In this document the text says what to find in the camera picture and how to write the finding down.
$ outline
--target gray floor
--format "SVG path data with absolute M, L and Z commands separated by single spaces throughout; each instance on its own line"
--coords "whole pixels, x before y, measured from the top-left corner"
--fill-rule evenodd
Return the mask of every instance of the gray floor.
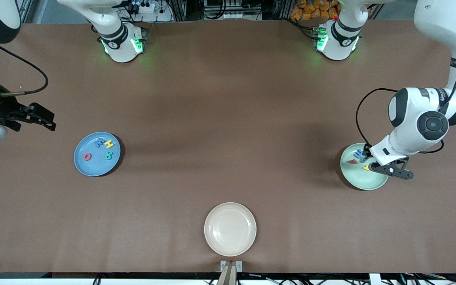
M 43 24 L 87 23 L 87 20 L 56 0 L 35 0 L 28 22 Z M 412 19 L 416 0 L 398 0 L 385 4 L 376 19 Z

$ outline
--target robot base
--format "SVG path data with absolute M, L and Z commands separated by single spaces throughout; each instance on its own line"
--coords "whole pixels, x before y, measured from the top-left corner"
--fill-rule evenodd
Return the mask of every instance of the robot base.
M 326 30 L 326 37 L 322 40 L 319 40 L 316 43 L 315 48 L 332 60 L 343 60 L 346 59 L 351 54 L 351 52 L 356 49 L 358 37 L 346 47 L 342 47 L 331 34 L 332 25 L 334 23 L 335 20 L 328 20 L 327 22 L 319 25 L 319 28 L 324 28 Z
M 387 182 L 388 176 L 369 170 L 369 164 L 376 160 L 374 157 L 363 159 L 361 153 L 364 146 L 365 144 L 352 144 L 348 146 L 340 157 L 340 170 L 344 178 L 356 188 L 361 190 L 376 190 Z
M 124 25 L 128 28 L 128 38 L 121 43 L 118 49 L 111 49 L 102 41 L 105 53 L 118 63 L 127 63 L 145 51 L 147 29 L 142 29 L 131 23 L 124 23 Z

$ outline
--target brown table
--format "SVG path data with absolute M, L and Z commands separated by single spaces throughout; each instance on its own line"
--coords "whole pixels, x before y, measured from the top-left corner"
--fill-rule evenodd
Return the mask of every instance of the brown table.
M 208 212 L 240 202 L 258 272 L 456 272 L 456 126 L 445 149 L 411 158 L 410 181 L 356 191 L 340 151 L 362 141 L 355 108 L 374 88 L 443 87 L 449 51 L 411 21 L 371 21 L 350 58 L 333 62 L 286 22 L 158 24 L 147 53 L 114 63 L 88 25 L 24 25 L 7 47 L 50 85 L 22 103 L 57 130 L 23 125 L 0 141 L 0 271 L 210 271 Z M 43 79 L 0 52 L 0 83 Z M 391 131 L 391 94 L 361 126 Z M 106 177 L 73 164 L 77 143 L 107 131 L 126 155 Z

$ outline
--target blue plate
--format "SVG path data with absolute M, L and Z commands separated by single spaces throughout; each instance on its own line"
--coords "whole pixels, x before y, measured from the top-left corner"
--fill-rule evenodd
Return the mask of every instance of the blue plate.
M 96 132 L 78 143 L 73 161 L 80 173 L 94 177 L 107 174 L 116 166 L 120 157 L 121 145 L 116 137 L 107 132 Z

